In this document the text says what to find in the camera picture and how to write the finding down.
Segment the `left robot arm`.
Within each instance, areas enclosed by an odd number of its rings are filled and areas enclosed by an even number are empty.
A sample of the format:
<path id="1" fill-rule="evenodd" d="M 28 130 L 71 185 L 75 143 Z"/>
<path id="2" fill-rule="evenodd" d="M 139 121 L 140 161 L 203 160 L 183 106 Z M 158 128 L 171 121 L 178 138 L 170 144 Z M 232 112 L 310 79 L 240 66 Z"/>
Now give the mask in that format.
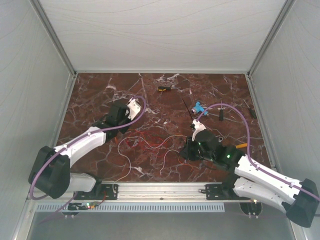
<path id="1" fill-rule="evenodd" d="M 118 132 L 125 133 L 140 110 L 135 99 L 128 104 L 114 103 L 108 114 L 75 139 L 56 147 L 42 147 L 28 178 L 30 197 L 35 200 L 34 190 L 38 189 L 53 199 L 66 192 L 83 192 L 91 199 L 99 198 L 103 187 L 97 179 L 88 173 L 72 173 L 71 167 L 93 149 L 115 138 Z"/>

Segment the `black zip tie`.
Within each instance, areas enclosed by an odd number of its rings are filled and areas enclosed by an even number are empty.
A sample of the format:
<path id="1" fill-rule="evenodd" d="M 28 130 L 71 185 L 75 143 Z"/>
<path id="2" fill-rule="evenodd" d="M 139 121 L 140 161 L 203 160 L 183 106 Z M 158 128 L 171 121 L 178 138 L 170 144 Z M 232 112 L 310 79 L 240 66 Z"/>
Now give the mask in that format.
<path id="1" fill-rule="evenodd" d="M 191 121 L 193 121 L 193 115 L 191 114 L 191 111 L 190 111 L 189 107 L 187 106 L 187 103 L 185 102 L 185 100 L 183 98 L 182 98 L 182 101 L 183 101 L 183 103 L 184 103 L 184 105 L 185 105 L 185 107 L 187 109 L 187 112 L 188 112 L 188 114 L 189 114 L 189 116 L 191 118 Z"/>

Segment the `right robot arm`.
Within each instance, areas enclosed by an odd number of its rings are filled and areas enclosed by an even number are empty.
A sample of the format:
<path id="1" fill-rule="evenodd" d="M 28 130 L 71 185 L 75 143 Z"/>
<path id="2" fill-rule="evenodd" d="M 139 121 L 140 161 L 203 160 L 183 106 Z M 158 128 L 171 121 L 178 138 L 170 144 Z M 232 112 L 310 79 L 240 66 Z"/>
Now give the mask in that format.
<path id="1" fill-rule="evenodd" d="M 280 210 L 293 223 L 311 227 L 320 204 L 312 180 L 300 181 L 261 165 L 234 145 L 222 145 L 208 130 L 189 136 L 179 154 L 187 161 L 209 161 L 229 172 L 221 186 L 225 198 L 257 200 Z"/>

